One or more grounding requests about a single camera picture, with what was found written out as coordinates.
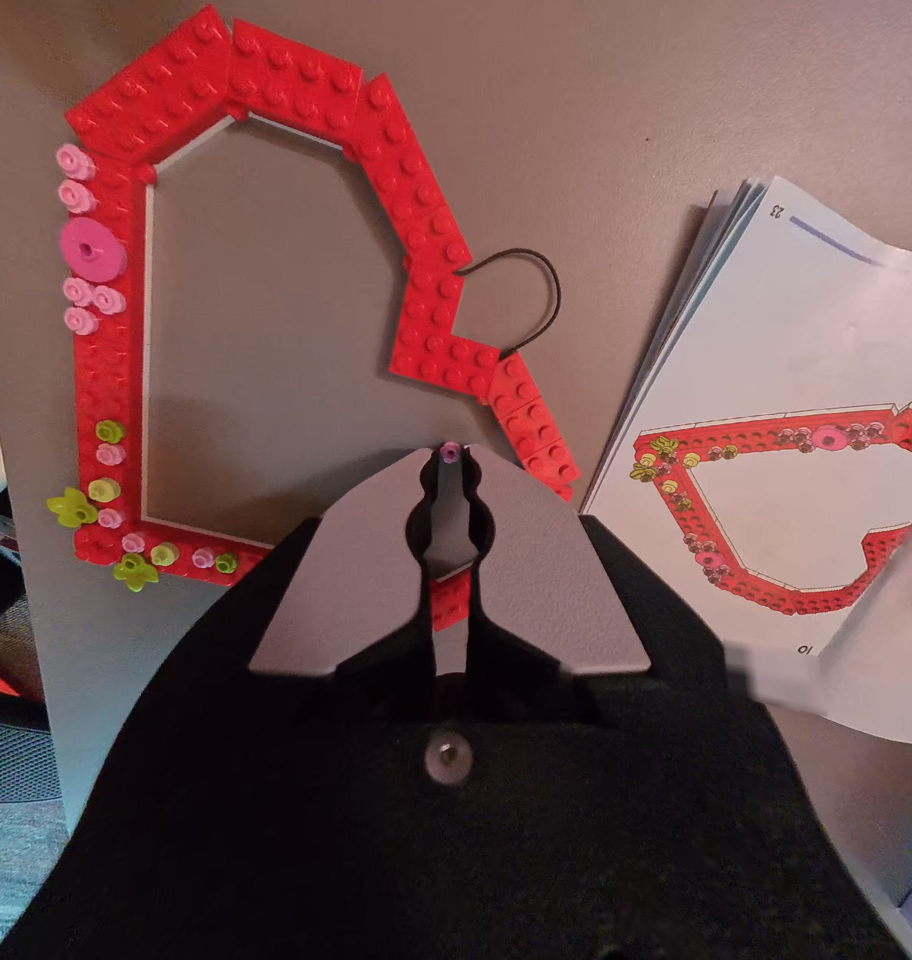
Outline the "grey fabric chair seat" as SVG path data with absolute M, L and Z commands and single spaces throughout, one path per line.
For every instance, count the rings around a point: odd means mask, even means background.
M 0 805 L 61 798 L 51 733 L 0 724 Z

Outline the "grey desk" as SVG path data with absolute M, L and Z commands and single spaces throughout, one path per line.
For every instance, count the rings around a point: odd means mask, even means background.
M 561 329 L 536 380 L 581 467 L 597 461 L 669 273 L 695 224 L 683 203 L 723 174 L 800 175 L 883 238 L 912 244 L 912 2 L 231 2 L 234 14 L 387 72 L 476 255 L 517 242 L 555 263 Z M 374 469 L 378 438 L 414 441 L 469 403 L 377 373 L 403 289 L 402 247 L 361 170 L 283 133 L 201 149 L 176 174 L 190 204 L 161 295 L 154 375 L 162 445 L 201 504 L 178 517 L 282 546 L 225 592 L 164 578 L 147 601 L 72 556 L 41 497 L 76 461 L 70 334 L 60 297 L 52 151 L 78 101 L 182 14 L 176 2 L 0 2 L 0 420 L 19 499 L 51 716 L 81 803 L 134 703 L 51 880 L 0 958 L 902 958 L 854 888 L 822 878 L 835 850 L 770 714 L 726 698 L 684 787 L 749 754 L 775 881 L 743 896 L 740 839 L 670 840 L 686 904 L 643 894 L 650 846 L 590 852 L 628 828 L 640 761 L 600 726 L 470 727 L 467 782 L 427 775 L 431 725 L 316 723 L 292 682 L 216 671 L 215 641 L 251 640 L 307 532 L 297 483 L 331 494 Z

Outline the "large pink round piece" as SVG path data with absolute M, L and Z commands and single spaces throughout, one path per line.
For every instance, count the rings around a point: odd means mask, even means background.
M 90 283 L 113 282 L 127 270 L 126 246 L 93 218 L 70 218 L 62 228 L 58 246 L 70 270 Z

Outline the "lime leaf piece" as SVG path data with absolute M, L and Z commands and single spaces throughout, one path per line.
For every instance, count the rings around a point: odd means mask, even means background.
M 56 516 L 60 526 L 78 530 L 98 523 L 100 509 L 94 506 L 80 489 L 67 486 L 62 495 L 46 500 L 47 509 Z
M 159 582 L 159 572 L 149 559 L 140 553 L 125 553 L 113 567 L 114 579 L 126 584 L 132 593 L 140 593 L 147 584 Z

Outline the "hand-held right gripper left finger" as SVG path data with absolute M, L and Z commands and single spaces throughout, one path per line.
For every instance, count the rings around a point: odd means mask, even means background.
M 322 516 L 249 670 L 318 678 L 372 659 L 378 644 L 431 644 L 423 555 L 436 454 L 417 448 L 354 486 Z

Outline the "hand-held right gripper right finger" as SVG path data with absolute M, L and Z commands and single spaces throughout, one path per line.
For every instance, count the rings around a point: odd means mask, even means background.
M 480 547 L 482 613 L 575 676 L 651 667 L 576 511 L 518 466 L 471 444 L 489 516 Z

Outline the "white instruction booklet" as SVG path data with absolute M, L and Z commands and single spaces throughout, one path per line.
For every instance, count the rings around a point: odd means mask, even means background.
M 912 744 L 912 251 L 715 200 L 584 508 L 760 699 Z

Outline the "red brick heart frame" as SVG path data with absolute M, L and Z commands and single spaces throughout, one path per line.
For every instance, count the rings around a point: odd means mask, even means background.
M 115 530 L 88 524 L 75 534 L 78 558 L 109 567 L 123 557 L 122 537 L 142 532 L 143 554 L 170 542 L 180 550 L 159 575 L 230 587 L 270 551 L 269 546 L 150 518 L 146 505 L 148 406 L 145 403 L 150 342 L 153 191 L 166 161 L 228 124 L 250 117 L 270 121 L 338 148 L 362 166 L 402 242 L 407 283 L 390 357 L 390 372 L 473 396 L 486 405 L 510 441 L 522 469 L 564 501 L 580 471 L 560 436 L 518 348 L 496 346 L 453 333 L 471 254 L 425 152 L 386 75 L 366 79 L 349 61 L 282 37 L 244 20 L 231 27 L 212 6 L 180 24 L 146 54 L 66 113 L 97 167 L 82 182 L 97 198 L 86 215 L 108 227 L 126 246 L 126 272 L 107 285 L 126 296 L 126 311 L 106 316 L 92 335 L 74 337 L 79 487 L 110 477 L 121 496 L 100 510 L 121 509 Z M 97 422 L 126 426 L 126 461 L 99 463 Z M 193 552 L 210 546 L 238 557 L 234 574 L 199 569 Z

